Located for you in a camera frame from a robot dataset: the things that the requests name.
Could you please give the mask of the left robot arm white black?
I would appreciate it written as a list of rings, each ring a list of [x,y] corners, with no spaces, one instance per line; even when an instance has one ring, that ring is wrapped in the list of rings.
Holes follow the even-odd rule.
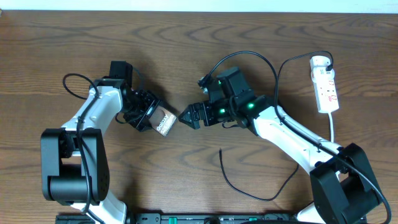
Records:
[[[134,223],[127,205],[109,189],[103,136],[119,113],[139,131],[153,128],[150,118],[159,104],[150,91],[133,90],[127,80],[91,82],[78,112],[61,128],[48,128],[40,137],[45,199],[78,209],[93,223]]]

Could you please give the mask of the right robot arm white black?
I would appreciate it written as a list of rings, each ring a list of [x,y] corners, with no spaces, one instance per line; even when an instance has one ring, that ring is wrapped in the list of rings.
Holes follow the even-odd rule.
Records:
[[[310,176],[313,202],[298,212],[298,223],[359,223],[371,210],[388,202],[367,155],[356,144],[342,147],[296,122],[265,95],[252,90],[216,91],[207,101],[190,104],[181,123],[199,129],[235,121],[275,144]]]

